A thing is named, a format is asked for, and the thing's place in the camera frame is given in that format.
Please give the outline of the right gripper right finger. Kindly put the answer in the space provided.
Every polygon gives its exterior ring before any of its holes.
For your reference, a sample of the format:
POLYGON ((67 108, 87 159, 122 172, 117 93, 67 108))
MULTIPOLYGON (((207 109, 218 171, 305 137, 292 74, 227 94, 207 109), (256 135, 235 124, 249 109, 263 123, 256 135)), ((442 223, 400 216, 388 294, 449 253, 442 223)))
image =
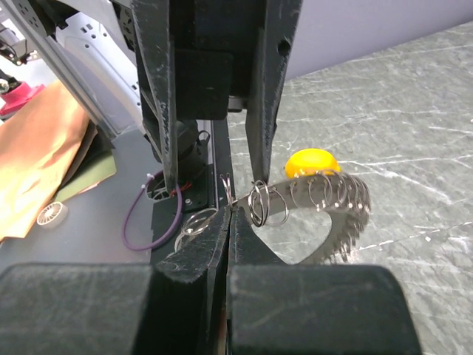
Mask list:
POLYGON ((288 265, 245 212, 228 230, 232 354, 419 354, 403 289, 377 265, 288 265))

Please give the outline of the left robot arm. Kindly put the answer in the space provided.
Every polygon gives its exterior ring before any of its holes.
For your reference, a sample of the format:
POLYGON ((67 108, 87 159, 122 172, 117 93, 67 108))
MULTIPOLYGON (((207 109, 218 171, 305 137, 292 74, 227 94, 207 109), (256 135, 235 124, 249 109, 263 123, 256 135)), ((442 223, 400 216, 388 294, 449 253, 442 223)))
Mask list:
POLYGON ((246 111, 255 180, 267 181, 300 1, 3 1, 94 121, 138 128, 170 189, 197 166, 200 121, 246 111))

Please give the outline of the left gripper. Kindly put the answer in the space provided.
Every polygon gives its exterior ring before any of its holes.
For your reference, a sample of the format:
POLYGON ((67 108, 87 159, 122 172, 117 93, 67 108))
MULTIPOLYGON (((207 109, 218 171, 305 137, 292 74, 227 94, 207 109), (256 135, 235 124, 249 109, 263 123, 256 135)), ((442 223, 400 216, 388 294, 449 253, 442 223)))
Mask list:
POLYGON ((248 99, 252 174, 268 182, 302 2, 133 1, 131 9, 140 88, 152 112, 143 125, 160 158, 167 192, 177 184, 177 118, 222 120, 231 98, 248 99))

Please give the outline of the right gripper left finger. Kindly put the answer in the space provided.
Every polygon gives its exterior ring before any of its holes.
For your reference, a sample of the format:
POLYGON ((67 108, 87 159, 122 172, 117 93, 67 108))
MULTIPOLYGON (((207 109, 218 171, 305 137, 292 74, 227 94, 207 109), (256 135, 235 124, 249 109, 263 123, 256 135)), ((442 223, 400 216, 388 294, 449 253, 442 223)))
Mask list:
POLYGON ((3 354, 224 354, 231 210, 156 265, 19 264, 1 274, 3 354))

